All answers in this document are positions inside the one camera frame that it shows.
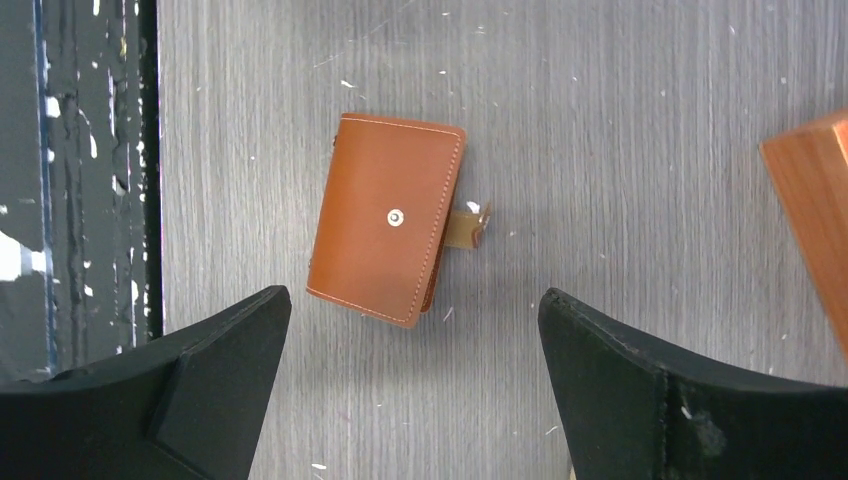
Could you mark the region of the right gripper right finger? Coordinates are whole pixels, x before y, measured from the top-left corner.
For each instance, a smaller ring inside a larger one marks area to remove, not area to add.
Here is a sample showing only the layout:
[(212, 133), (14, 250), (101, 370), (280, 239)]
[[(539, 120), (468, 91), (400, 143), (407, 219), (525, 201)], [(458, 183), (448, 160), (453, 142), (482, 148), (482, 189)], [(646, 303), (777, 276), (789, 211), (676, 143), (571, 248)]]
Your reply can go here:
[(722, 363), (551, 288), (538, 327), (578, 479), (843, 479), (847, 391)]

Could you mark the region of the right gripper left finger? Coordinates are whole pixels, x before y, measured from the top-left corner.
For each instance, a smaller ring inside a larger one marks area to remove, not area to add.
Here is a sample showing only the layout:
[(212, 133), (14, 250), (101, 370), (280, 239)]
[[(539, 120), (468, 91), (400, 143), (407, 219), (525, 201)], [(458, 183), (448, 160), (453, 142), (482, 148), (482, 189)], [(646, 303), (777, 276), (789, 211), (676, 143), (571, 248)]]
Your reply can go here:
[(5, 479), (245, 479), (292, 304), (275, 285), (131, 351), (1, 388)]

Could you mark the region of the brown leather card holder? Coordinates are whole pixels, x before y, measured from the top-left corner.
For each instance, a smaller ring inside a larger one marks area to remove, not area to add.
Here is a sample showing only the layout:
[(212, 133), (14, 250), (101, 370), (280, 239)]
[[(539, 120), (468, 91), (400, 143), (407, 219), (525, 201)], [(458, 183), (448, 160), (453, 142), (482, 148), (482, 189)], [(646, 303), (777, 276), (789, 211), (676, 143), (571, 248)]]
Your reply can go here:
[(452, 207), (467, 134), (432, 122), (341, 116), (308, 293), (404, 328), (434, 299), (445, 248), (475, 249), (489, 216)]

